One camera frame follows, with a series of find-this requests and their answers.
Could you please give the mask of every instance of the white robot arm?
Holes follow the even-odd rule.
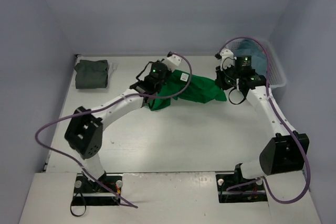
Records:
[[[152,63],[151,71],[144,80],[131,85],[120,96],[90,109],[91,111],[104,108],[118,100],[114,106],[101,112],[73,118],[66,130],[65,139],[70,147],[79,154],[79,159],[85,169],[94,177],[102,180],[106,175],[101,163],[98,151],[102,145],[103,131],[114,121],[149,104],[152,99],[142,96],[127,97],[128,94],[150,94],[156,95],[161,91],[162,85],[165,84],[171,73],[180,65],[182,58],[169,53],[162,61]],[[76,109],[76,113],[88,111],[83,107]]]
[[[238,180],[244,182],[247,179],[303,169],[304,160],[298,146],[275,115],[269,99],[306,153],[309,139],[306,134],[298,134],[287,122],[272,96],[271,89],[268,90],[267,96],[266,78],[258,75],[251,67],[251,56],[234,57],[230,50],[224,48],[216,57],[221,59],[221,64],[216,68],[215,83],[223,90],[239,90],[257,112],[267,135],[265,148],[260,155],[255,160],[236,166]]]

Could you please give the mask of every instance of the laundry basket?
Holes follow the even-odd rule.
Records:
[[[244,39],[236,39],[232,42],[230,42],[226,48],[230,49],[232,52],[234,52],[236,49],[238,49],[240,43]],[[270,57],[270,87],[272,89],[284,87],[286,85],[287,79],[285,76],[285,73],[282,69],[282,66],[280,64],[280,61],[278,59],[277,54],[275,53],[275,50],[270,42],[263,39],[258,39],[258,41],[264,46],[264,48],[267,51],[268,56]]]

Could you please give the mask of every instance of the green fabric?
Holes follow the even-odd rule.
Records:
[[[80,60],[74,67],[77,72],[76,89],[106,88],[109,64],[107,60]]]
[[[158,94],[160,97],[166,95],[172,95],[180,90],[186,85],[186,81],[181,80],[181,75],[186,72],[180,70],[175,70],[166,85],[163,86],[161,92]],[[226,101],[226,95],[223,90],[215,85],[215,81],[206,77],[201,76],[192,76],[191,83],[187,89],[179,94],[177,97],[174,97],[175,100],[181,98],[183,100],[188,100],[192,102],[201,102],[207,103],[211,100],[216,101]],[[156,99],[154,102],[151,111],[160,110],[170,105],[170,99]]]

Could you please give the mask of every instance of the table surface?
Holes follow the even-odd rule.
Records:
[[[135,83],[134,77],[148,61],[161,58],[86,57],[108,59],[118,68],[106,90],[76,90],[74,73],[61,116],[72,114],[78,106],[91,108],[115,98]],[[214,57],[188,60],[194,74],[215,78]],[[180,69],[187,70],[187,65]],[[233,93],[232,99],[238,101],[240,94]],[[57,126],[52,146],[74,154],[64,139],[68,123]],[[34,177],[20,224],[320,223],[310,193],[291,205],[278,204],[269,195],[268,202],[218,202],[214,172],[231,171],[236,164],[256,158],[267,142],[248,102],[235,106],[179,99],[157,112],[142,108],[110,125],[100,150],[108,173],[124,173],[122,196],[139,209],[89,207],[84,217],[73,217],[69,204],[80,169],[68,158],[51,153],[46,173]],[[302,172],[269,176],[268,181],[281,199],[297,196],[305,184]]]
[[[74,72],[61,116],[73,114],[81,105],[92,108],[115,98],[135,83],[135,76],[148,61],[162,58],[85,57],[108,59],[118,64],[117,70],[108,89],[91,91],[76,90]],[[213,56],[188,60],[195,75],[216,78],[219,61]],[[179,69],[188,71],[187,64],[181,63]],[[238,92],[231,96],[235,102],[242,98]],[[64,139],[68,124],[58,124],[52,146],[74,154]],[[161,111],[141,108],[111,124],[104,131],[99,155],[108,173],[231,171],[236,164],[257,158],[268,143],[262,126],[248,102],[233,105],[228,101],[202,104],[172,100]],[[51,153],[47,172],[80,172],[80,168],[68,158]]]

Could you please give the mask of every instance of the blue cloth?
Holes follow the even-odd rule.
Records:
[[[256,70],[258,74],[266,77],[267,60],[266,55],[259,49],[257,44],[249,39],[244,39],[237,50],[233,52],[234,56],[252,56],[252,68]]]

